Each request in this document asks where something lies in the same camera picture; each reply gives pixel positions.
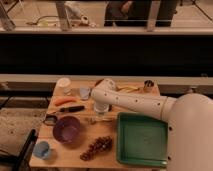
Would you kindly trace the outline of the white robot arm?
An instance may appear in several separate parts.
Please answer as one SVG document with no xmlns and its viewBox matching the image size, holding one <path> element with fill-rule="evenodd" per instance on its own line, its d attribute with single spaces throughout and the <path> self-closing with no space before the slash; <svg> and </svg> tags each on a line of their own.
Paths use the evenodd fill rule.
<svg viewBox="0 0 213 171">
<path fill-rule="evenodd" d="M 91 97 L 98 105 L 116 105 L 166 122 L 167 171 L 213 171 L 213 99 L 199 93 L 173 98 L 116 88 L 112 79 L 103 79 Z"/>
</svg>

